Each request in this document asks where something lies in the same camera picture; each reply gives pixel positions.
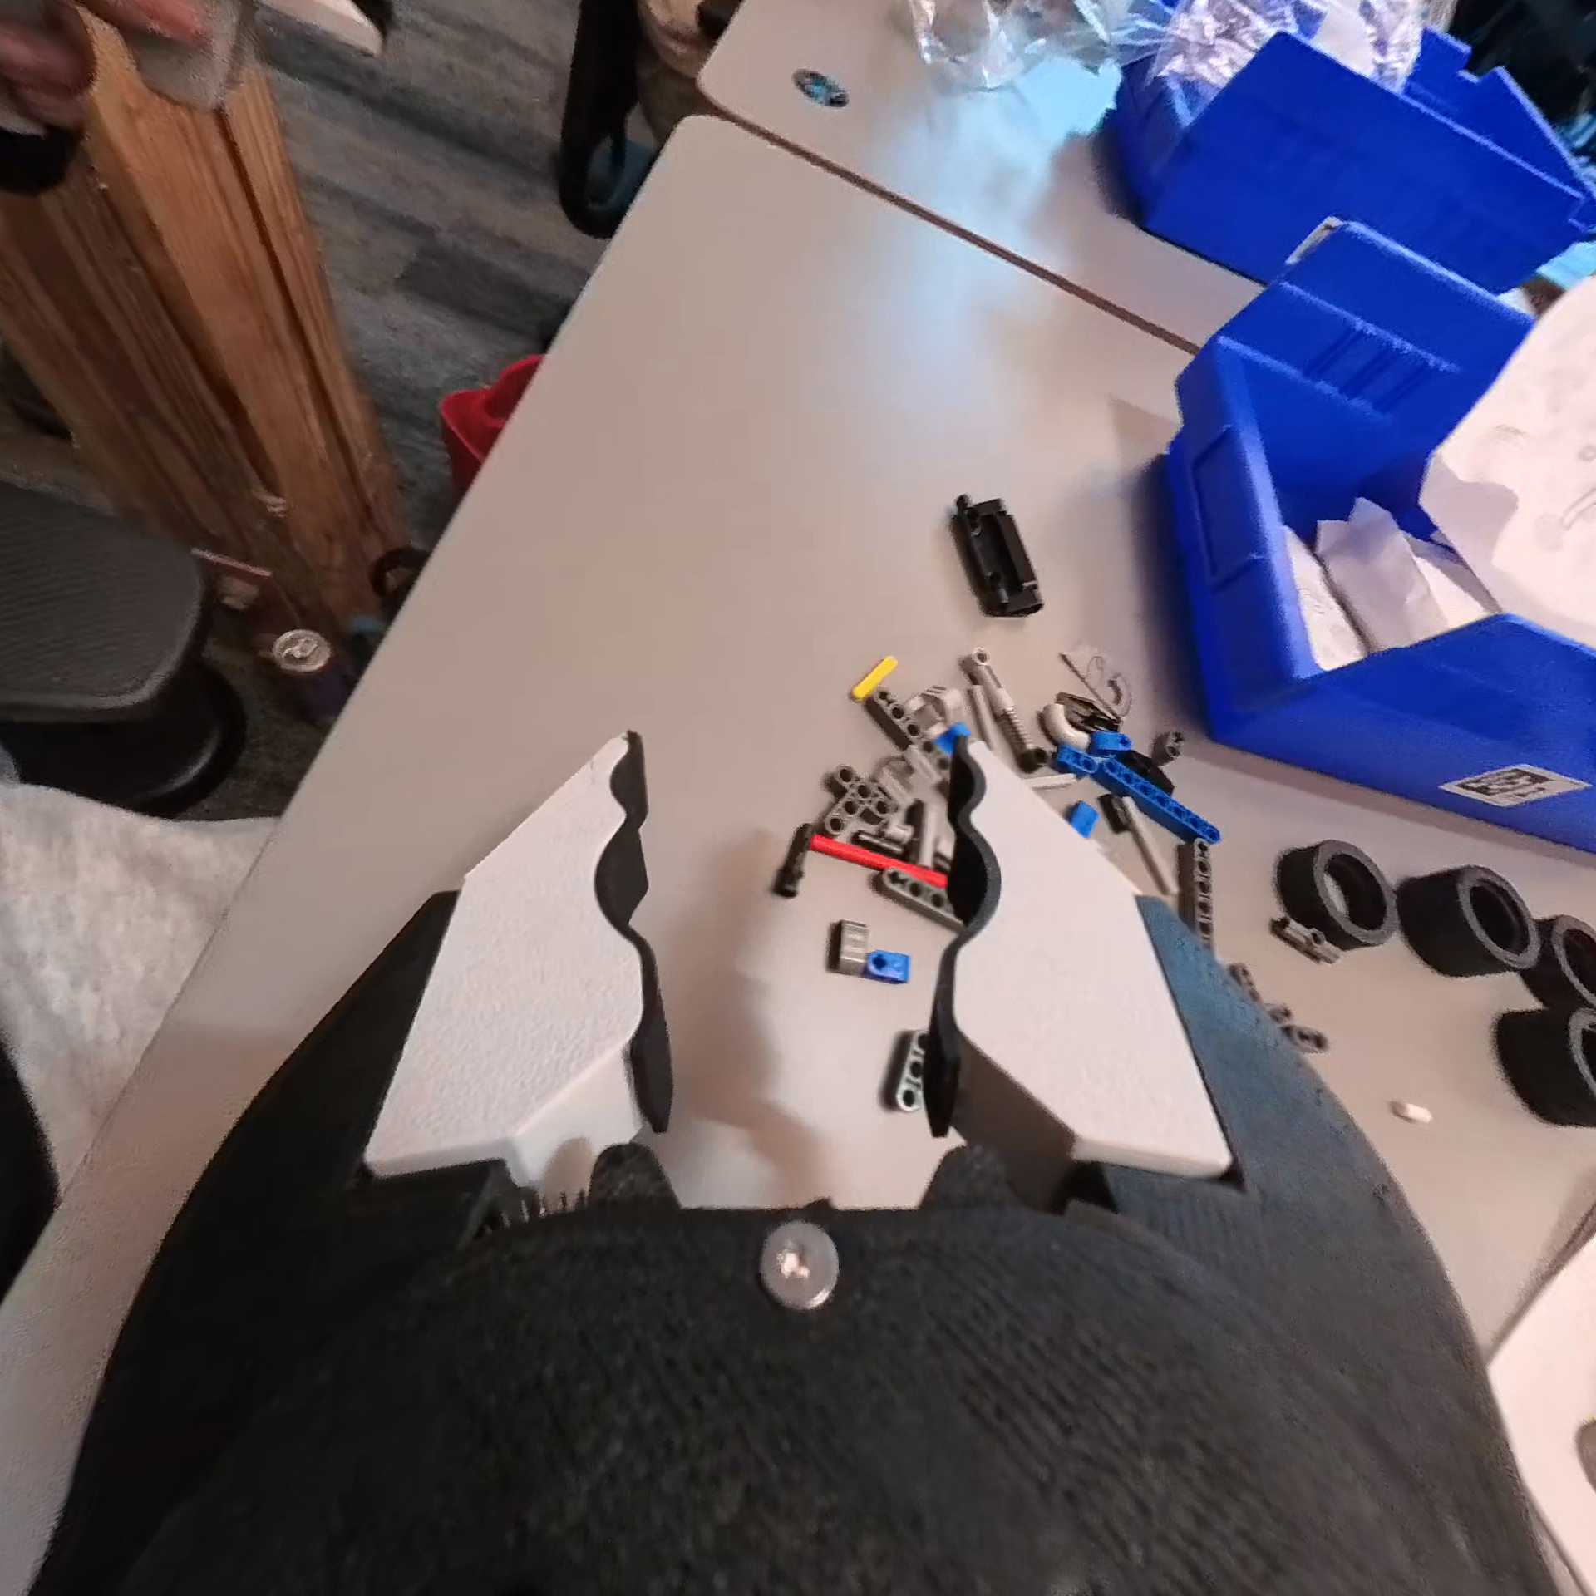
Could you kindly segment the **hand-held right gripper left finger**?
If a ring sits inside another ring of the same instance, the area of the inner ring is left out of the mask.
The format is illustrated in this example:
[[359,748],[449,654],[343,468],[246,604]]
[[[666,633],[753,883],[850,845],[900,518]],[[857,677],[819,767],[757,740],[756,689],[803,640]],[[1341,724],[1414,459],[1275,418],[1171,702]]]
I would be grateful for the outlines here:
[[382,1179],[500,1163],[588,1182],[668,1130],[674,1073],[649,940],[643,743],[606,743],[465,879],[365,1164]]

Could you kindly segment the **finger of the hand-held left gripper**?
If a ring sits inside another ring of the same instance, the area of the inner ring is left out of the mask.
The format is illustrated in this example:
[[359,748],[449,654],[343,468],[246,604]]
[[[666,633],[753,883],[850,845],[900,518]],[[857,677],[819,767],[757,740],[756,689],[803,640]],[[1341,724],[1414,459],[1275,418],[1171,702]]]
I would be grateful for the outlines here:
[[382,2],[259,2],[260,8],[319,31],[349,50],[368,56],[384,53]]

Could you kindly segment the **grey and blue lego connector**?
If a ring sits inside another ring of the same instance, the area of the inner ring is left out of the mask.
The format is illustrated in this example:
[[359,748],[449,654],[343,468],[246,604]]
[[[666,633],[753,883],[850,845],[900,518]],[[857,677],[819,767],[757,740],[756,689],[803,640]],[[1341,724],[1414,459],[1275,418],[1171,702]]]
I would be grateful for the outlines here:
[[828,932],[827,968],[847,979],[883,988],[908,988],[912,958],[896,948],[875,948],[863,923],[838,920]]

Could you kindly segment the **small dark lego connector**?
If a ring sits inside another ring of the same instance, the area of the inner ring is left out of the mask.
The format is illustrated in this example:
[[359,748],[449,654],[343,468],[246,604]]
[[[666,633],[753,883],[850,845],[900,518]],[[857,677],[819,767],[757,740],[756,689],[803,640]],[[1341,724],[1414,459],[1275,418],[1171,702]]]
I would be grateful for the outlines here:
[[1258,1008],[1266,1020],[1277,1027],[1287,1043],[1306,1057],[1322,1055],[1330,1049],[1330,1039],[1319,1027],[1306,1026],[1287,1004],[1266,1004],[1246,965],[1233,962],[1227,974],[1236,988],[1247,995],[1247,1001]]

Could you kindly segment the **red lego axle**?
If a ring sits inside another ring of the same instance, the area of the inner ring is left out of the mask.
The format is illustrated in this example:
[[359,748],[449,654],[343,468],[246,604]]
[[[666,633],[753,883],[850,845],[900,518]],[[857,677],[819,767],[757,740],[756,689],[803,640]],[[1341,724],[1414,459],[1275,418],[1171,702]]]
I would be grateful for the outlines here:
[[928,889],[947,889],[947,873],[944,871],[903,862],[890,854],[883,854],[853,843],[825,837],[819,832],[813,832],[809,837],[809,851],[875,873],[897,871],[912,882],[928,886]]

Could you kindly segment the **pile of small lego pieces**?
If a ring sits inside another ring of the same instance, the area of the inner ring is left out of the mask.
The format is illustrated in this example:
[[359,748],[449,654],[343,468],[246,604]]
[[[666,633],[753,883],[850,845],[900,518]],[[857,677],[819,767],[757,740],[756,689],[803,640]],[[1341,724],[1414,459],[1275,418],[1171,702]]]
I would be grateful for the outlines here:
[[[809,861],[819,858],[809,851],[813,832],[950,879],[955,824],[947,790],[953,757],[968,749],[997,755],[1027,795],[1038,798],[1111,864],[1122,865],[1134,854],[1131,885],[1149,889],[1205,948],[1215,948],[1212,854],[1218,845],[1181,843],[1096,783],[1049,768],[1059,748],[1113,755],[1177,798],[1171,767],[1184,751],[1183,733],[1165,730],[1138,746],[1128,727],[1131,682],[1100,649],[1065,649],[1062,668],[1063,689],[1034,712],[1010,690],[990,649],[960,655],[946,684],[908,692],[893,673],[880,692],[856,704],[884,736],[885,752],[865,765],[838,764],[824,776],[825,804],[815,820],[794,829],[774,893],[785,899],[797,895]],[[897,871],[865,871],[888,899],[943,927],[958,927],[947,889],[928,889]]]

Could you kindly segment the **black lego hinge part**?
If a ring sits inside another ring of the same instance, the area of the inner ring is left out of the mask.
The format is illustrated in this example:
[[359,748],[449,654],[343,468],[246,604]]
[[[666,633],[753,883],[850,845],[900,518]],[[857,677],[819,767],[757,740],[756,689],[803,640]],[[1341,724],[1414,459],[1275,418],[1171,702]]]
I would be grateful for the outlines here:
[[1018,524],[1002,499],[959,495],[947,518],[978,609],[1025,620],[1044,609],[1043,587]]

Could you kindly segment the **person's left hand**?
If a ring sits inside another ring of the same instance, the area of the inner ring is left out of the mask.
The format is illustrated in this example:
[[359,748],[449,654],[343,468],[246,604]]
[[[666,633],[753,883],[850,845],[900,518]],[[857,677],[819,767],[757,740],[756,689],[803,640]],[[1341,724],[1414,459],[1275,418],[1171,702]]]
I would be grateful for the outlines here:
[[53,3],[46,21],[3,23],[4,90],[29,121],[46,130],[85,128],[96,65],[82,11],[123,36],[154,37],[179,46],[201,46],[209,33],[204,11],[188,2]]

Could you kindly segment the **white fuzzy cloth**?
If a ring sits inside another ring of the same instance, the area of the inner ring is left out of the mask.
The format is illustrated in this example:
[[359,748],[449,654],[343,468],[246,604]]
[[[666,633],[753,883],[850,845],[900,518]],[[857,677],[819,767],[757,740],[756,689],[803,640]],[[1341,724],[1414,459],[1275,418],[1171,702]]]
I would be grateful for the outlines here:
[[3,1064],[54,1192],[85,1164],[276,826],[140,815],[29,785],[3,751]]

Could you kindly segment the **red plastic container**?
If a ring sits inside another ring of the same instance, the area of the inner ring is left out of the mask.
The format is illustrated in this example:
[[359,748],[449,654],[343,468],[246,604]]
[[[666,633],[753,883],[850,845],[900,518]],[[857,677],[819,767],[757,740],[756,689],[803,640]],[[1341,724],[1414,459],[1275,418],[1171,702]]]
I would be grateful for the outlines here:
[[543,359],[541,355],[519,359],[488,384],[459,389],[440,401],[440,434],[456,499],[465,499],[477,480]]

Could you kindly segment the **crumpled white paper bag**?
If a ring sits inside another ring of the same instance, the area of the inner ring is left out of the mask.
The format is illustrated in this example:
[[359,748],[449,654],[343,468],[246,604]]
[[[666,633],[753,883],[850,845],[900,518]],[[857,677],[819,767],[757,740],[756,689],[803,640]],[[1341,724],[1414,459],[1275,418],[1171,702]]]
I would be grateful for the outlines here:
[[1499,605],[1446,543],[1406,532],[1359,499],[1313,534],[1284,530],[1306,643],[1315,668],[1353,668],[1487,620]]

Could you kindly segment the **black office chair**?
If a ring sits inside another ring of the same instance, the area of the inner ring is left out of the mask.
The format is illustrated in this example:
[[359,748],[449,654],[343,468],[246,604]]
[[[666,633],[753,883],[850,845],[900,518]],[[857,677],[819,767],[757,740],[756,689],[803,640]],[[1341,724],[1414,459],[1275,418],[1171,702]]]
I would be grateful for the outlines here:
[[247,734],[210,609],[176,545],[3,486],[3,777],[157,820],[209,798]]

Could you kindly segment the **white instruction paper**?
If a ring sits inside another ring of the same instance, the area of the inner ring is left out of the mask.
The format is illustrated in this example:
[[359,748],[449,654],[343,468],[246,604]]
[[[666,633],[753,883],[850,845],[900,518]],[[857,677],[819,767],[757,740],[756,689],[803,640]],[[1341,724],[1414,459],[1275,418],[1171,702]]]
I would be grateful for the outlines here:
[[1546,309],[1434,451],[1421,506],[1499,609],[1593,645],[1593,280]]

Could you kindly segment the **clear plastic bag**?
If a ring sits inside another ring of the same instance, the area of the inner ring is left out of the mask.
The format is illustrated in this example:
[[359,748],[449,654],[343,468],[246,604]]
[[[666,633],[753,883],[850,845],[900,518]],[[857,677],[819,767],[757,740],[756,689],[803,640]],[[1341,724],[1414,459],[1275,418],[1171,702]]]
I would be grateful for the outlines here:
[[1212,96],[1277,37],[1294,39],[1387,89],[1406,86],[1425,30],[1453,3],[1428,2],[908,2],[922,61],[958,86],[996,90],[1050,59],[1141,65]]

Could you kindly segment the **wooden cabinet post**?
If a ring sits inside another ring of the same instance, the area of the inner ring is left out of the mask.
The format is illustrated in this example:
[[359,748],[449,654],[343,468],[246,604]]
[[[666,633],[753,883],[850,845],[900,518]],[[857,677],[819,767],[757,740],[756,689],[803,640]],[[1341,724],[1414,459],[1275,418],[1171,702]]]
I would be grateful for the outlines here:
[[85,140],[56,189],[3,199],[3,345],[116,509],[337,634],[409,533],[269,74],[182,109],[88,30]]

